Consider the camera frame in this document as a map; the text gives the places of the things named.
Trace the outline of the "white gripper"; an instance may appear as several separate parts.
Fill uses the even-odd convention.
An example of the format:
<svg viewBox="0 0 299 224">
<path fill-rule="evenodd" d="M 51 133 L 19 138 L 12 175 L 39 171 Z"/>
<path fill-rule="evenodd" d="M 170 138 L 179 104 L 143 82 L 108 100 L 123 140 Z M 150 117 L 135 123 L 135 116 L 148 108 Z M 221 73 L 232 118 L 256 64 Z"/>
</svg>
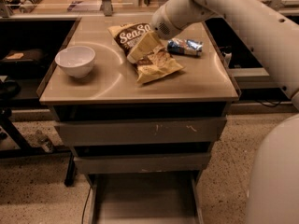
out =
<svg viewBox="0 0 299 224">
<path fill-rule="evenodd" d="M 128 53 L 127 60 L 130 63 L 138 62 L 156 48 L 164 46 L 160 38 L 171 39 L 188 26 L 214 15 L 214 12 L 197 5 L 193 0 L 168 0 L 152 16 L 150 27 L 154 32 L 148 31 L 140 37 Z"/>
</svg>

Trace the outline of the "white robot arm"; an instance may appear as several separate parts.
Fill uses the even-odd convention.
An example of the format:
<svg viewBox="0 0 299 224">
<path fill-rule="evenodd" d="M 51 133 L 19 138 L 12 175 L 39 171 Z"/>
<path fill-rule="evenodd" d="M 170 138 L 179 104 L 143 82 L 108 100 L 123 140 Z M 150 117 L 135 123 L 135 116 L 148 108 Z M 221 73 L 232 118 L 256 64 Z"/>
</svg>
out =
<svg viewBox="0 0 299 224">
<path fill-rule="evenodd" d="M 299 27 L 258 0 L 168 0 L 150 28 L 164 40 L 220 16 L 299 108 Z M 299 224 L 299 115 L 281 122 L 256 152 L 245 224 Z"/>
</svg>

